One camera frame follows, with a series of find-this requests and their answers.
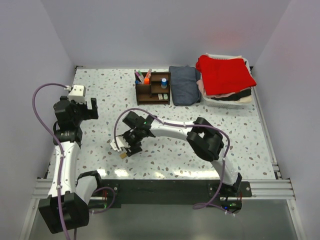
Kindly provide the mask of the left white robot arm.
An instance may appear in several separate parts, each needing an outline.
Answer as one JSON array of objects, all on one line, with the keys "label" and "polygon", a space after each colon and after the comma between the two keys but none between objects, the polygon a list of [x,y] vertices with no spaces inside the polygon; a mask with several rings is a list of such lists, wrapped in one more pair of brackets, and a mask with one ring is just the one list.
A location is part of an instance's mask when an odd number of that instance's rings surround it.
[{"label": "left white robot arm", "polygon": [[55,169],[48,196],[39,202],[39,212],[51,233],[72,230],[89,223],[89,201],[104,190],[100,174],[88,171],[76,176],[76,165],[82,145],[82,121],[98,119],[96,98],[87,103],[61,96],[53,105]]}]

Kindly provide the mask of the orange black highlighter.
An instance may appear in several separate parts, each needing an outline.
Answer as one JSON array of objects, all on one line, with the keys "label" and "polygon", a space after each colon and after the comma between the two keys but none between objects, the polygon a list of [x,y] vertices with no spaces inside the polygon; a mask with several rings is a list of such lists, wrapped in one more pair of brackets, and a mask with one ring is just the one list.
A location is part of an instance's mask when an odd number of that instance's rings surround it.
[{"label": "orange black highlighter", "polygon": [[149,78],[145,78],[144,79],[144,84],[145,85],[149,85],[150,84],[150,79]]}]

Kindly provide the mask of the purple capped white marker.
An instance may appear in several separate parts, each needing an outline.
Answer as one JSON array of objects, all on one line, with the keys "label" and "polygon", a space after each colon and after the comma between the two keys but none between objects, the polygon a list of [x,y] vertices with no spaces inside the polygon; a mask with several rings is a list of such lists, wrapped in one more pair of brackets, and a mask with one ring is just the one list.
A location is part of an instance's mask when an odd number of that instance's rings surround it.
[{"label": "purple capped white marker", "polygon": [[138,77],[139,82],[143,84],[144,83],[144,77],[138,71],[135,71],[134,73]]}]

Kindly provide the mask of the brown wooden desk organizer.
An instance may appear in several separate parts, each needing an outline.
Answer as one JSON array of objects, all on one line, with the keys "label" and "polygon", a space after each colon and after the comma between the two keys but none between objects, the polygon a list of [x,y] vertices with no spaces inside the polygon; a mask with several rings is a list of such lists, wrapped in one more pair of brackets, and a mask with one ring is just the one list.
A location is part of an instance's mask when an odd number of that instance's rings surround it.
[{"label": "brown wooden desk organizer", "polygon": [[[168,86],[166,89],[161,88],[161,79],[166,78]],[[158,94],[167,94],[168,100],[159,100]],[[152,72],[150,76],[150,84],[135,84],[135,95],[137,105],[169,105],[171,101],[171,73]]]}]

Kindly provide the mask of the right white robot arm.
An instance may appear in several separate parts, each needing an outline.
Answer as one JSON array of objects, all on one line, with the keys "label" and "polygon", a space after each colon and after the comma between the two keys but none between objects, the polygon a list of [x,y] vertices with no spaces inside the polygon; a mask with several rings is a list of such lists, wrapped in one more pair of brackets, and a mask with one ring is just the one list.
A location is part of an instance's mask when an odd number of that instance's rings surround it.
[{"label": "right white robot arm", "polygon": [[145,138],[167,137],[188,142],[195,155],[209,163],[220,178],[219,190],[233,197],[241,190],[242,175],[236,171],[228,160],[231,146],[229,136],[212,126],[205,118],[195,121],[166,121],[149,112],[147,117],[139,116],[130,110],[122,122],[129,127],[126,132],[115,136],[115,148],[125,149],[127,156],[142,151]]}]

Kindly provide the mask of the tan eraser block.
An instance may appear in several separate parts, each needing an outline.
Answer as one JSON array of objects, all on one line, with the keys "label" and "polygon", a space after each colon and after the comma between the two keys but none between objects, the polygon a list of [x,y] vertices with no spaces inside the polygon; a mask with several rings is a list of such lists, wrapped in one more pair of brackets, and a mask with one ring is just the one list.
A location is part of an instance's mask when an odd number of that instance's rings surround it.
[{"label": "tan eraser block", "polygon": [[127,154],[126,154],[126,153],[120,154],[120,158],[121,158],[121,159],[124,159],[124,158],[126,158],[126,157],[127,157]]}]

